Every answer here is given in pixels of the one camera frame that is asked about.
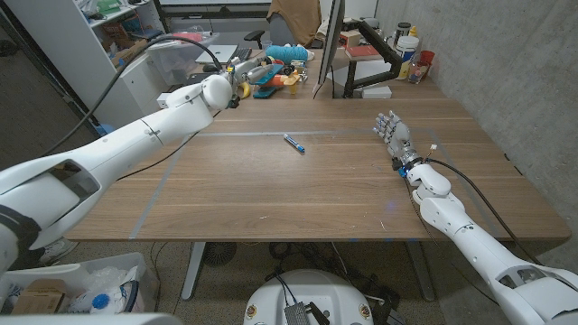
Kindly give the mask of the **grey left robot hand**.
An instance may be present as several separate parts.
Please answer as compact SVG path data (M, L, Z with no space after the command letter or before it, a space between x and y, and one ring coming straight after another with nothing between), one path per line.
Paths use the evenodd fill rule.
M273 63L269 57L255 57L235 63L230 73L231 86L234 90L243 82L252 83L259 81L273 69Z

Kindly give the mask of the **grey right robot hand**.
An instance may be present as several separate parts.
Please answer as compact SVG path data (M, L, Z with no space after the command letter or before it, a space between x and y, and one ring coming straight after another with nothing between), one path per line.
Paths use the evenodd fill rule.
M401 167L410 170L423 162L412 144L409 128L393 111L387 115L379 113L373 131L386 144L395 170Z

